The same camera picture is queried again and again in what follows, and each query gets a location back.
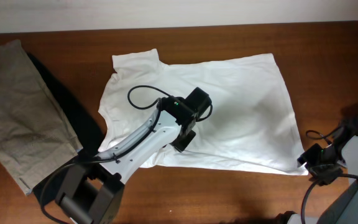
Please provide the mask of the white t-shirt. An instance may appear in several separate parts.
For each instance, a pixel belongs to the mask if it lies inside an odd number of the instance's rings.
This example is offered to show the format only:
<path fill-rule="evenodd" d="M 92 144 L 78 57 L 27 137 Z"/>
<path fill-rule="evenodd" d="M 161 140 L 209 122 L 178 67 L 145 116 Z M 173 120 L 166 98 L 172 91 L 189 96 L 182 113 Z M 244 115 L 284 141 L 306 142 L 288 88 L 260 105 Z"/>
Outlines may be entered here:
<path fill-rule="evenodd" d="M 107 126 L 99 150 L 121 142 L 152 114 L 165 94 L 188 96 L 195 88 L 211 98 L 211 115 L 194 127 L 183 152 L 155 152 L 144 167 L 194 167 L 306 175 L 297 159 L 303 146 L 295 112 L 272 54 L 167 65 L 155 49 L 115 55 L 114 73 L 99 104 Z"/>

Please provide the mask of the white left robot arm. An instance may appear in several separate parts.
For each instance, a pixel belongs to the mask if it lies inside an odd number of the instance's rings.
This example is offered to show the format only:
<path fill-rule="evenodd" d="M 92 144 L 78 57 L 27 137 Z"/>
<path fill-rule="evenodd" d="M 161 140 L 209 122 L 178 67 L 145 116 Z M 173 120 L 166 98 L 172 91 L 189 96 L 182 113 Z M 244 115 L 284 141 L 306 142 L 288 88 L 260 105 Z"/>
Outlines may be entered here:
<path fill-rule="evenodd" d="M 200 88 L 186 98 L 165 94 L 153 106 L 152 116 L 120 143 L 65 166 L 67 174 L 55 202 L 73 223 L 111 223 L 133 173 L 167 145 L 183 152 L 196 136 L 195 124 L 213 110 L 211 98 Z"/>

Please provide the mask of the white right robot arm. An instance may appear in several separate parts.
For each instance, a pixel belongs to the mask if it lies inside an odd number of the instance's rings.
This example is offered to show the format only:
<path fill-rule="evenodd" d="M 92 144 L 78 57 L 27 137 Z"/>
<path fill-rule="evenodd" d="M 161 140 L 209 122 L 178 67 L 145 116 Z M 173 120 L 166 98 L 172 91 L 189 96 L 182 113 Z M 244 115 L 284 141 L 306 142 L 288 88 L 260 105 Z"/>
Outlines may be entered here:
<path fill-rule="evenodd" d="M 328 134 L 308 130 L 306 136 L 315 141 L 324 140 L 327 146 L 314 144 L 298 159 L 311 174 L 299 213 L 287 211 L 277 216 L 278 223 L 358 223 L 358 116 L 342 120 Z M 348 188 L 319 216 L 306 216 L 306 204 L 311 191 L 327 186 L 338 178 L 349 180 Z"/>

